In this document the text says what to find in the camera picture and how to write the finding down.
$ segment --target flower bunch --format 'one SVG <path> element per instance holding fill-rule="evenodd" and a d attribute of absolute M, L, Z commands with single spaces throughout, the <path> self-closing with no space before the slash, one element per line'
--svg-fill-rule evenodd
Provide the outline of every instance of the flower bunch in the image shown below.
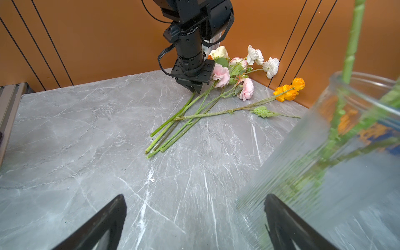
<path fill-rule="evenodd" d="M 279 67 L 279 60 L 277 58 L 269 58 L 267 62 L 264 62 L 264 57 L 260 50 L 254 49 L 251 45 L 247 48 L 248 55 L 245 58 L 234 57 L 229 58 L 228 51 L 224 46 L 221 46 L 210 52 L 208 56 L 209 59 L 215 61 L 214 70 L 212 73 L 212 85 L 194 100 L 195 93 L 188 100 L 185 106 L 179 110 L 176 114 L 171 116 L 166 122 L 164 122 L 159 128 L 157 128 L 150 136 L 153 137 L 156 134 L 158 136 L 152 141 L 151 145 L 146 149 L 145 153 L 148 154 L 147 158 L 152 157 L 157 152 L 164 152 L 172 144 L 174 144 L 181 136 L 183 136 L 192 126 L 200 120 L 200 118 L 205 116 L 215 116 L 219 114 L 233 113 L 238 110 L 248 110 L 253 114 L 256 114 L 263 118 L 269 118 L 273 116 L 288 116 L 299 118 L 297 116 L 289 116 L 285 114 L 280 114 L 268 110 L 266 107 L 261 105 L 271 102 L 275 99 L 277 100 L 289 100 L 294 99 L 298 94 L 298 91 L 304 88 L 304 81 L 293 80 L 292 84 L 283 86 L 284 89 L 279 89 L 279 93 L 271 96 L 269 98 L 260 100 L 253 104 L 249 104 L 240 108 L 229 109 L 221 112 L 208 113 L 211 108 L 222 98 L 229 98 L 236 96 L 244 102 L 251 99 L 254 94 L 254 84 L 249 78 L 248 74 L 263 70 L 267 73 L 268 78 L 272 78 L 277 72 Z M 254 63 L 262 65 L 260 69 L 253 69 L 251 65 Z M 220 89 L 221 93 L 219 96 L 206 103 L 206 99 L 209 93 L 213 89 Z M 203 98 L 200 107 L 193 115 L 184 116 L 186 111 L 198 100 Z M 168 136 L 175 129 L 181 120 L 188 120 L 174 135 L 170 138 Z"/>

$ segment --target thin black wire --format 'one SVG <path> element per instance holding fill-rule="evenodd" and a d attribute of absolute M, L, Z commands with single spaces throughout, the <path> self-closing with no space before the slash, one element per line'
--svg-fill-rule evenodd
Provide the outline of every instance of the thin black wire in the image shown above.
<path fill-rule="evenodd" d="M 304 58 L 303 62 L 301 63 L 301 65 L 300 65 L 300 68 L 299 68 L 299 70 L 297 71 L 297 73 L 296 73 L 296 75 L 294 76 L 294 78 L 296 78 L 296 77 L 297 77 L 297 74 L 299 73 L 299 71 L 300 71 L 301 67 L 303 66 L 303 63 L 306 61 L 306 59 L 307 59 L 307 56 L 308 56 L 308 54 L 309 54 L 309 53 L 310 53 L 310 51 L 311 51 L 311 48 L 314 46 L 314 43 L 315 43 L 315 41 L 317 40 L 318 36 L 320 35 L 320 33 L 321 33 L 321 30 L 322 30 L 322 28 L 324 27 L 324 25 L 325 25 L 326 21 L 328 20 L 328 17 L 330 16 L 330 13 L 333 11 L 333 8 L 335 7 L 335 5 L 336 5 L 337 1 L 338 1 L 338 0 L 336 0 L 336 1 L 335 1 L 335 3 L 334 3 L 334 4 L 333 4 L 333 6 L 332 6 L 332 9 L 330 9 L 330 12 L 329 12 L 328 16 L 326 17 L 326 19 L 325 19 L 324 23 L 322 24 L 322 27 L 320 28 L 320 31 L 318 32 L 317 36 L 315 37 L 315 39 L 314 39 L 314 42 L 312 43 L 312 45 L 311 45 L 310 49 L 308 50 L 308 52 L 307 52 L 307 54 L 306 54 L 306 57 Z"/>
<path fill-rule="evenodd" d="M 285 78 L 285 75 L 286 75 L 286 73 L 288 72 L 288 69 L 289 69 L 290 65 L 292 64 L 292 61 L 293 61 L 294 57 L 296 56 L 296 53 L 297 53 L 297 51 L 298 51 L 298 49 L 299 49 L 299 47 L 300 47 L 300 44 L 301 44 L 301 42 L 303 41 L 304 36 L 306 35 L 307 30 L 308 30 L 308 28 L 310 27 L 310 24 L 312 23 L 312 20 L 314 19 L 314 16 L 315 16 L 315 14 L 317 13 L 317 10 L 318 10 L 318 8 L 320 7 L 321 2 L 322 2 L 322 0 L 320 0 L 320 3 L 318 4 L 317 8 L 315 9 L 315 12 L 314 12 L 314 14 L 312 15 L 312 18 L 311 18 L 311 20 L 310 20 L 310 23 L 308 24 L 308 26 L 307 26 L 307 28 L 306 28 L 306 31 L 304 32 L 303 37 L 301 38 L 301 40 L 300 40 L 300 42 L 299 42 L 299 45 L 297 46 L 297 49 L 296 49 L 296 51 L 294 52 L 292 59 L 290 60 L 289 66 L 287 67 L 287 69 L 286 69 L 286 71 L 285 71 L 285 74 L 283 75 L 282 80 L 281 80 L 280 83 L 279 83 L 279 86 L 282 84 L 282 81 L 283 81 L 283 79 Z"/>
<path fill-rule="evenodd" d="M 290 39 L 292 38 L 294 29 L 296 28 L 296 25 L 297 25 L 297 23 L 298 23 L 298 21 L 299 21 L 299 19 L 300 19 L 301 14 L 303 13 L 303 10 L 304 10 L 304 7 L 306 6 L 306 3 L 307 3 L 307 0 L 304 2 L 303 8 L 302 8 L 301 11 L 300 11 L 299 17 L 297 18 L 297 21 L 296 21 L 296 23 L 295 23 L 295 25 L 294 25 L 294 27 L 293 27 L 292 33 L 291 33 L 290 36 L 289 36 L 289 40 L 288 40 L 288 42 L 286 43 L 285 49 L 283 50 L 282 55 L 281 55 L 280 58 L 279 58 L 279 61 L 282 60 L 283 54 L 285 53 L 285 50 L 286 50 L 286 48 L 288 47 L 289 41 L 290 41 Z M 272 77 L 272 79 L 270 80 L 270 84 L 268 84 L 268 87 L 270 87 L 271 82 L 272 82 L 273 79 L 274 79 L 274 78 Z"/>
<path fill-rule="evenodd" d="M 153 15 L 148 11 L 148 9 L 146 8 L 146 5 L 144 5 L 143 0 L 142 0 L 142 4 L 143 4 L 144 9 L 147 11 L 147 13 L 148 13 L 149 15 L 151 15 L 152 18 L 156 19 L 156 20 L 159 21 L 159 22 L 163 22 L 163 23 L 165 23 L 165 24 L 171 24 L 171 23 L 172 23 L 172 22 L 165 22 L 165 21 L 162 21 L 162 20 L 156 18 L 155 16 L 153 16 Z"/>
<path fill-rule="evenodd" d="M 17 6 L 15 5 L 14 0 L 11 0 L 11 1 L 12 1 L 12 4 L 14 5 L 15 9 L 16 9 L 17 12 L 18 12 L 18 15 L 20 15 L 20 18 L 21 18 L 22 22 L 24 23 L 26 29 L 28 30 L 28 32 L 29 32 L 29 34 L 30 34 L 30 37 L 32 38 L 32 40 L 33 40 L 33 42 L 35 43 L 36 47 L 38 48 L 40 54 L 42 55 L 42 58 L 43 58 L 44 62 L 46 63 L 46 65 L 47 65 L 47 67 L 49 68 L 51 74 L 53 75 L 54 79 L 56 80 L 56 83 L 57 83 L 58 87 L 61 88 L 60 84 L 59 84 L 58 81 L 57 81 L 56 76 L 54 75 L 53 71 L 52 71 L 51 68 L 50 68 L 50 65 L 47 63 L 46 58 L 44 58 L 44 55 L 43 55 L 42 51 L 40 50 L 38 44 L 36 43 L 36 40 L 33 38 L 32 33 L 30 32 L 28 26 L 26 25 L 26 22 L 25 22 L 24 18 L 22 17 L 20 11 L 18 10 Z"/>
<path fill-rule="evenodd" d="M 11 39 L 14 41 L 15 45 L 17 46 L 18 50 L 21 52 L 21 55 L 24 57 L 26 63 L 29 65 L 30 69 L 32 70 L 32 72 L 35 74 L 36 78 L 38 79 L 40 85 L 42 86 L 42 88 L 44 90 L 46 90 L 46 88 L 43 86 L 42 82 L 40 81 L 38 75 L 35 73 L 35 71 L 33 70 L 32 66 L 30 65 L 30 63 L 28 62 L 28 60 L 26 59 L 24 53 L 22 52 L 22 50 L 20 49 L 20 47 L 18 46 L 17 42 L 15 41 L 14 37 L 11 35 L 10 31 L 8 30 L 6 24 L 3 22 L 3 19 L 1 19 L 0 17 L 0 21 L 3 24 L 4 28 L 6 28 L 6 31 L 8 32 L 8 34 L 10 35 Z"/>
<path fill-rule="evenodd" d="M 68 71 L 67 71 L 67 69 L 65 68 L 64 63 L 63 63 L 63 61 L 61 60 L 61 56 L 60 56 L 60 54 L 58 53 L 58 50 L 56 49 L 56 46 L 54 45 L 53 40 L 51 39 L 51 36 L 50 36 L 49 32 L 47 31 L 46 25 L 44 25 L 44 22 L 43 22 L 43 20 L 42 20 L 42 17 L 40 16 L 39 11 L 38 11 L 38 9 L 36 8 L 35 3 L 33 2 L 33 0 L 31 0 L 31 1 L 32 1 L 33 6 L 35 7 L 36 13 L 38 14 L 40 20 L 42 21 L 43 27 L 44 27 L 44 29 L 46 30 L 47 35 L 48 35 L 48 37 L 50 38 L 51 43 L 53 44 L 54 50 L 56 51 L 56 53 L 57 53 L 57 55 L 58 55 L 58 58 L 60 59 L 60 62 L 61 62 L 61 64 L 62 64 L 62 66 L 64 67 L 65 72 L 67 73 L 68 78 L 69 78 L 70 81 L 71 81 L 71 84 L 74 85 L 74 83 L 73 83 L 72 80 L 71 80 L 70 74 L 68 74 Z"/>

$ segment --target artificial flower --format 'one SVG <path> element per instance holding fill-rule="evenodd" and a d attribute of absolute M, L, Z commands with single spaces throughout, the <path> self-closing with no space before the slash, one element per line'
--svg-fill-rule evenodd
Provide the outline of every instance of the artificial flower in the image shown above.
<path fill-rule="evenodd" d="M 275 89 L 274 95 L 279 95 L 280 93 L 285 92 L 289 89 L 292 89 L 292 86 L 289 86 L 287 84 L 281 87 L 277 87 Z M 283 95 L 277 96 L 276 99 L 280 102 L 283 102 L 284 100 L 293 101 L 298 94 L 299 92 L 297 92 L 296 90 L 290 90 Z"/>
<path fill-rule="evenodd" d="M 306 83 L 304 82 L 304 80 L 302 78 L 294 78 L 292 81 L 292 85 L 291 85 L 295 91 L 299 91 L 302 90 L 305 86 Z"/>
<path fill-rule="evenodd" d="M 215 60 L 215 59 L 217 59 L 217 58 L 226 58 L 226 59 L 229 58 L 228 52 L 226 51 L 225 46 L 220 46 L 220 47 L 218 47 L 217 49 L 212 50 L 212 51 L 210 52 L 209 57 L 210 57 L 210 56 L 211 56 L 211 58 L 212 58 L 213 60 Z"/>
<path fill-rule="evenodd" d="M 278 58 L 270 57 L 270 59 L 268 59 L 268 61 L 262 65 L 262 70 L 267 72 L 268 79 L 271 79 L 276 75 L 276 73 L 278 72 L 278 68 L 279 68 Z"/>
<path fill-rule="evenodd" d="M 242 63 L 242 68 L 245 68 L 247 66 L 246 60 L 241 57 L 232 58 L 232 60 L 229 62 L 229 66 L 236 65 L 238 62 Z"/>
<path fill-rule="evenodd" d="M 247 48 L 248 55 L 246 57 L 246 61 L 249 65 L 253 65 L 256 62 L 258 65 L 263 64 L 264 57 L 261 54 L 261 50 L 253 49 L 251 45 Z"/>
<path fill-rule="evenodd" d="M 250 78 L 245 78 L 241 81 L 243 81 L 243 89 L 238 97 L 245 102 L 246 100 L 252 98 L 254 93 L 254 85 Z"/>
<path fill-rule="evenodd" d="M 215 84 L 216 88 L 223 87 L 229 83 L 230 75 L 227 67 L 223 67 L 221 64 L 216 63 L 212 73 L 212 79 L 214 81 L 218 80 L 218 82 Z"/>

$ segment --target table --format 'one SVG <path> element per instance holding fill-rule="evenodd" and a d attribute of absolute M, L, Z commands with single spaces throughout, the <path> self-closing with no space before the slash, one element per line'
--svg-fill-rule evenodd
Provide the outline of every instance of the table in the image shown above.
<path fill-rule="evenodd" d="M 221 100 L 213 111 L 273 95 L 254 84 L 252 100 Z M 234 201 L 298 120 L 203 118 L 147 160 L 149 134 L 190 95 L 161 71 L 24 95 L 0 171 L 0 249 L 51 249 L 117 194 L 128 207 L 118 249 L 250 249 Z"/>

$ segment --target orange wall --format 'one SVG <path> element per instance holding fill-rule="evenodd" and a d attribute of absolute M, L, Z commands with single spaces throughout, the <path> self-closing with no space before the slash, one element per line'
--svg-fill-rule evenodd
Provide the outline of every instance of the orange wall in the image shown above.
<path fill-rule="evenodd" d="M 151 13 L 167 20 L 152 0 L 144 2 Z M 14 0 L 14 3 L 16 7 L 11 0 L 0 2 L 0 17 L 4 22 L 0 24 L 0 86 L 28 82 L 35 91 L 43 91 L 58 85 L 65 87 L 158 70 L 157 56 L 169 45 L 162 37 L 168 24 L 153 20 L 140 1 Z M 247 46 L 252 44 L 262 50 L 266 60 L 269 56 L 279 58 L 280 68 L 272 80 L 264 72 L 255 72 L 251 77 L 273 89 L 289 84 L 294 77 L 304 78 L 306 88 L 296 101 L 310 107 L 328 85 L 329 76 L 342 67 L 353 3 L 351 0 L 232 0 L 235 23 L 222 44 L 230 57 L 246 56 Z M 392 79 L 400 74 L 399 12 L 398 0 L 366 2 L 356 71 Z M 175 52 L 167 54 L 164 67 L 171 67 L 175 59 Z"/>

